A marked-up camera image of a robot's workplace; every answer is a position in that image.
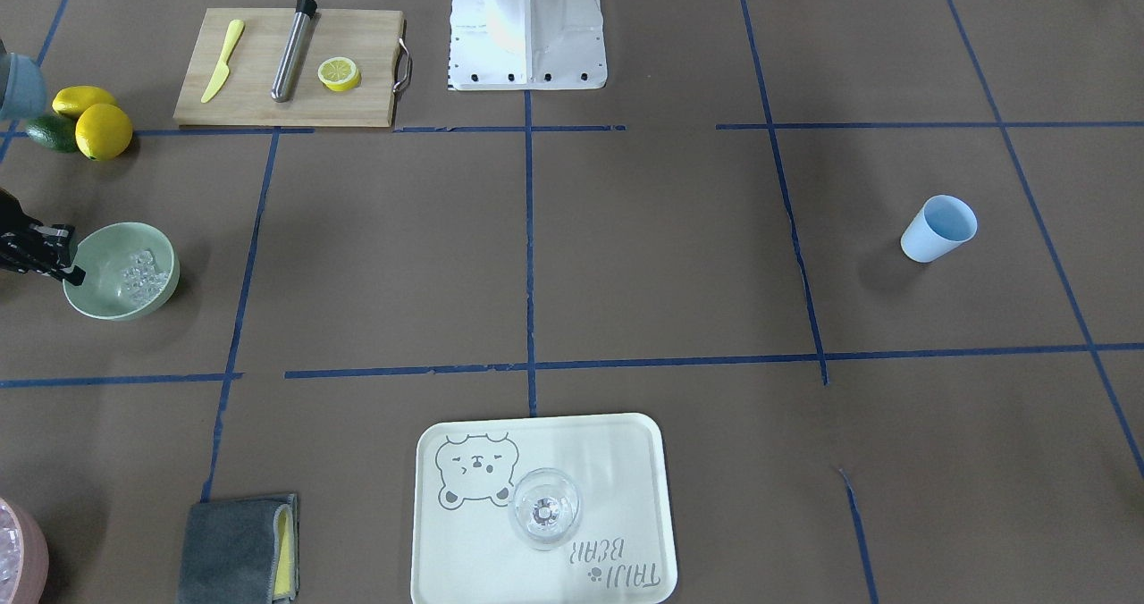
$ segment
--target cutting board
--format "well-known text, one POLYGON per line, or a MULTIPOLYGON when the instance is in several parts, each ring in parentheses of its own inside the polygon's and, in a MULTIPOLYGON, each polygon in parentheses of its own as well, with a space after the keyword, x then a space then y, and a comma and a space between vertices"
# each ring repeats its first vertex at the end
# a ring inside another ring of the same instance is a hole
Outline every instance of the cutting board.
POLYGON ((340 125, 389 127, 394 124, 394 70, 405 15, 395 10, 318 10, 310 26, 309 47, 299 67, 289 102, 270 98, 286 38, 294 22, 292 8, 212 8, 202 18, 183 89, 175 104, 180 125, 340 125), (222 90, 200 103, 214 73, 227 26, 246 23, 230 55, 230 76, 222 90), (348 92, 332 92, 318 81, 318 66, 331 57, 349 57, 362 82, 348 92))

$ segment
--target folded towel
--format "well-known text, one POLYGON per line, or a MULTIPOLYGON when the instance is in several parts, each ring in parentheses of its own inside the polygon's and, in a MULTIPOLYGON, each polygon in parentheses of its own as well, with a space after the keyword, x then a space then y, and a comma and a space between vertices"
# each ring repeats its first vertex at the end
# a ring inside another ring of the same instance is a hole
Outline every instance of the folded towel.
POLYGON ((177 604, 271 604, 295 597, 297 494, 191 507, 177 604))

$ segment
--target lemon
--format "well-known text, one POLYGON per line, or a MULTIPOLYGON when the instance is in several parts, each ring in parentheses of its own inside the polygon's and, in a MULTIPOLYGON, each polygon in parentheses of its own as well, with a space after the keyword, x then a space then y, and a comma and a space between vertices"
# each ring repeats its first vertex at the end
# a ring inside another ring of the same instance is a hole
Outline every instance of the lemon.
POLYGON ((114 96, 97 86, 72 86, 56 93, 51 101, 51 110, 65 118, 78 120, 84 111, 94 104, 111 104, 116 106, 114 96))
POLYGON ((76 144, 90 160, 110 160, 132 143, 132 120, 111 104, 94 104, 76 122, 76 144))
POLYGON ((76 122, 63 116, 49 112, 24 125, 24 132, 40 146, 47 146, 58 153, 79 151, 76 145, 76 122))
POLYGON ((362 82, 362 73, 353 59, 334 57, 318 66, 318 79, 333 92, 344 92, 362 82))

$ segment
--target gray cloth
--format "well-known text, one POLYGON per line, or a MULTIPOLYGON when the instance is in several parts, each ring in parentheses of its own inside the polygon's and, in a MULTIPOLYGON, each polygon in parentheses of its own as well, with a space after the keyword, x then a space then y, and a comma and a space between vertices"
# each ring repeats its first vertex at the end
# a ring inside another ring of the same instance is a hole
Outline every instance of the gray cloth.
POLYGON ((292 593, 297 585, 297 494, 197 503, 186 516, 177 604, 270 604, 280 540, 278 512, 287 509, 293 543, 292 593))

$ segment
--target white tray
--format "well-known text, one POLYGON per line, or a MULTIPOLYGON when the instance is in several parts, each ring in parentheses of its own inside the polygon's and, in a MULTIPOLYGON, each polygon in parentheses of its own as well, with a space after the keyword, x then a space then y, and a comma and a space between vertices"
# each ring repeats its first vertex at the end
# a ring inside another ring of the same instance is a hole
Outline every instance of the white tray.
POLYGON ((654 604, 675 590, 664 442, 643 414, 438 423, 418 442, 415 491, 415 604, 654 604), (479 474, 453 466, 475 456, 479 474), (567 474, 582 499, 550 551, 509 518, 513 485, 537 468, 567 474))

